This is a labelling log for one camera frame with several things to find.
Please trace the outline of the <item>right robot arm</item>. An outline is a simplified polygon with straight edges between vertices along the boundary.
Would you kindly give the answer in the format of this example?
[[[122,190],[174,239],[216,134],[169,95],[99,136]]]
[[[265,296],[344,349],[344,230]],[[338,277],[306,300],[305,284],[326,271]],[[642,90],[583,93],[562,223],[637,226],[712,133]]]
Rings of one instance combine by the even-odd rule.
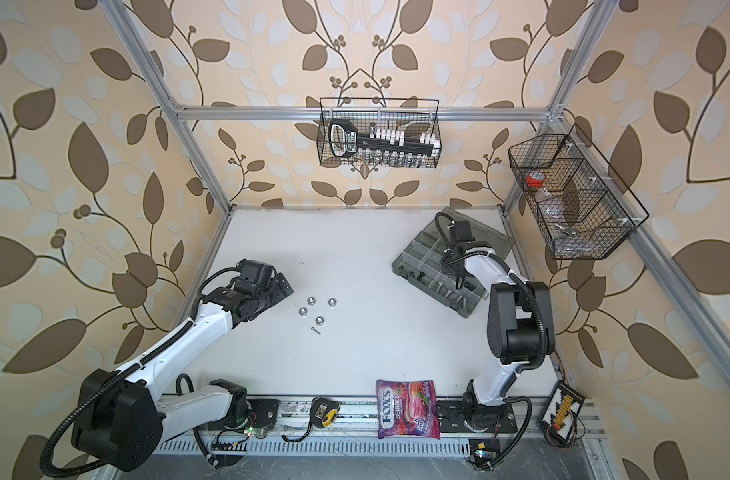
[[[476,279],[489,295],[493,365],[472,379],[463,395],[465,424],[480,431],[517,401],[509,391],[519,376],[540,368],[556,348],[550,289],[522,277],[492,246],[476,240],[469,221],[440,212],[434,224],[443,244],[442,271],[455,278],[457,288],[469,277]]]

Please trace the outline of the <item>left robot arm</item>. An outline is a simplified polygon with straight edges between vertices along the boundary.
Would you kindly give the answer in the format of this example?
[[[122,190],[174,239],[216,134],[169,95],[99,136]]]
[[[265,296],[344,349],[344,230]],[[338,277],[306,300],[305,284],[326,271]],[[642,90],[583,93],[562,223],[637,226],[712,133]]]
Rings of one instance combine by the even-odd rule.
[[[43,447],[45,476],[80,476],[105,465],[132,471],[159,444],[190,430],[252,420],[245,387],[217,379],[197,389],[185,370],[217,340],[294,290],[266,263],[243,259],[227,271],[233,276],[228,285],[200,288],[189,317],[146,352],[83,381],[77,407]]]

